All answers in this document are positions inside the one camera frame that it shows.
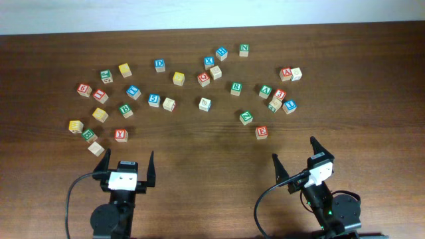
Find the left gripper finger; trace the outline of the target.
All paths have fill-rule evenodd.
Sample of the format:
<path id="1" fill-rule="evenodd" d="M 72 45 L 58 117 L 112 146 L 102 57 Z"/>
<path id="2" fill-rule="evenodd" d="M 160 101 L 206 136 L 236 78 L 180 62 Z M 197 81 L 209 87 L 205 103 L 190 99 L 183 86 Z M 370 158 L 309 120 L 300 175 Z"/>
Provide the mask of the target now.
<path id="1" fill-rule="evenodd" d="M 97 164 L 95 169 L 93 170 L 94 173 L 100 173 L 100 172 L 107 172 L 110 162 L 110 156 L 111 156 L 111 149 L 108 148 L 101 159 L 101 161 Z"/>
<path id="2" fill-rule="evenodd" d="M 147 168 L 146 187 L 155 187 L 155 182 L 156 182 L 156 172 L 155 172 L 155 164 L 154 164 L 154 151 L 152 151 L 149 158 L 149 165 Z"/>

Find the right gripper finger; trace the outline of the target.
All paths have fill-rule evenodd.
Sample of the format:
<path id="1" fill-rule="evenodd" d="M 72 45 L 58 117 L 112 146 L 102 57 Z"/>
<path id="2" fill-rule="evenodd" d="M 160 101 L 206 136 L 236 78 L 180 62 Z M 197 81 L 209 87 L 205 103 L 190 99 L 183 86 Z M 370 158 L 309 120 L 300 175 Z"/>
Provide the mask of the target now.
<path id="1" fill-rule="evenodd" d="M 274 168 L 275 168 L 276 183 L 280 184 L 280 183 L 286 181 L 290 176 L 289 176 L 288 172 L 285 170 L 285 168 L 282 165 L 282 163 L 280 162 L 280 160 L 278 159 L 277 154 L 275 154 L 275 153 L 272 154 L 272 161 L 274 163 Z"/>
<path id="2" fill-rule="evenodd" d="M 321 158 L 322 160 L 324 159 L 333 160 L 333 155 L 330 152 L 328 152 L 328 150 L 326 150 L 326 148 L 324 148 L 324 146 L 322 146 L 314 136 L 310 137 L 310 144 L 313 148 L 313 153 L 314 153 L 314 155 L 311 156 L 312 159 Z"/>

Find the green R block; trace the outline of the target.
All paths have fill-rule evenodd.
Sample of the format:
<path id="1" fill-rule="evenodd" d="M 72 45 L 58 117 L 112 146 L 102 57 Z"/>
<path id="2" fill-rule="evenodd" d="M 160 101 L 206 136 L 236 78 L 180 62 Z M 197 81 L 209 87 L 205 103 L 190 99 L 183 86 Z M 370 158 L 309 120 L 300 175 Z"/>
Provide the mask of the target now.
<path id="1" fill-rule="evenodd" d="M 240 93 L 241 93 L 241 90 L 242 90 L 242 84 L 241 83 L 238 83 L 238 82 L 233 82 L 232 83 L 232 86 L 231 86 L 231 89 L 230 89 L 230 93 L 233 96 L 239 96 Z"/>

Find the yellow S block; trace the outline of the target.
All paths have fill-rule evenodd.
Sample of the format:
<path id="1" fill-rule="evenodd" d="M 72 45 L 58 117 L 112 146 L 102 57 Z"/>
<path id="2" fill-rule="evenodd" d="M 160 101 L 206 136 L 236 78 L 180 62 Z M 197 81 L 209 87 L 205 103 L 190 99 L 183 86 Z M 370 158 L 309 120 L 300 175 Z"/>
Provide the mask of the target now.
<path id="1" fill-rule="evenodd" d="M 173 83 L 178 86 L 182 86 L 185 81 L 185 75 L 181 72 L 175 72 L 173 75 Z"/>

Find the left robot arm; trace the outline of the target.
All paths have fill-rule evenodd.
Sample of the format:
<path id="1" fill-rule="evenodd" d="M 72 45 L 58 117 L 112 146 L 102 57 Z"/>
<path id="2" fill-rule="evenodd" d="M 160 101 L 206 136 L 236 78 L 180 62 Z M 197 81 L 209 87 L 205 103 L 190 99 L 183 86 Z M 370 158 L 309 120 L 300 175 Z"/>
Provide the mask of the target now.
<path id="1" fill-rule="evenodd" d="M 116 169 L 109 169 L 111 150 L 93 170 L 92 178 L 100 182 L 103 192 L 110 194 L 109 202 L 98 206 L 90 217 L 93 239 L 130 238 L 137 194 L 145 194 L 155 187 L 154 153 L 151 153 L 145 181 L 139 181 L 138 163 L 120 161 Z"/>

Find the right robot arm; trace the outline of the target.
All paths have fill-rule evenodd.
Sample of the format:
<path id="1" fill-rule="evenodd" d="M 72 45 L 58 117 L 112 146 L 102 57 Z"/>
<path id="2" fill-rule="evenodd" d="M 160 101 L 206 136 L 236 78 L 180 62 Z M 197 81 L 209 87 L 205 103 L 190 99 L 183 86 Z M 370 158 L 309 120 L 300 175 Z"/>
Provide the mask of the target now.
<path id="1" fill-rule="evenodd" d="M 333 174 L 334 156 L 314 137 L 310 137 L 313 155 L 307 159 L 307 168 L 294 176 L 272 155 L 276 184 L 286 185 L 290 194 L 300 192 L 315 215 L 322 231 L 316 238 L 358 238 L 361 227 L 361 198 L 349 191 L 329 190 L 325 180 Z"/>

